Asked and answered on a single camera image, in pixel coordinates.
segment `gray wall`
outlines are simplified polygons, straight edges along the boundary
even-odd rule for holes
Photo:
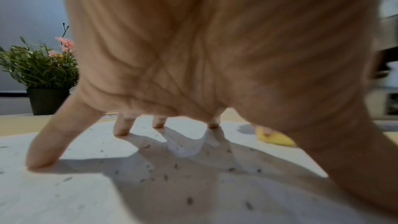
[[[68,24],[63,0],[0,0],[0,46],[8,49],[21,44],[19,36],[27,41],[46,43],[59,48],[54,37],[63,33],[62,22]],[[22,84],[0,71],[0,92],[24,91]]]

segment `black pot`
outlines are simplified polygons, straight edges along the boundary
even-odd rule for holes
[[[27,89],[34,116],[52,115],[69,96],[69,90],[64,89]]]

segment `yellow sponge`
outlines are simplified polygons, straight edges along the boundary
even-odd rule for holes
[[[277,144],[283,146],[296,146],[296,144],[291,140],[288,136],[280,133],[273,132],[271,135],[265,135],[262,132],[261,127],[256,126],[256,137],[258,140],[268,143],[268,144]]]

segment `hand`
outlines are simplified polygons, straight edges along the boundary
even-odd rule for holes
[[[379,0],[66,0],[80,80],[32,142],[57,161],[106,111],[217,122],[232,107],[291,137],[344,189],[398,210],[398,148],[364,105]]]

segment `potted plant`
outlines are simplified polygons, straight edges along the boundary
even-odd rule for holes
[[[56,37],[61,51],[53,51],[45,44],[26,43],[11,46],[6,51],[0,47],[0,67],[26,87],[33,115],[54,114],[69,96],[70,89],[78,82],[78,68],[73,51],[73,42],[64,36]]]

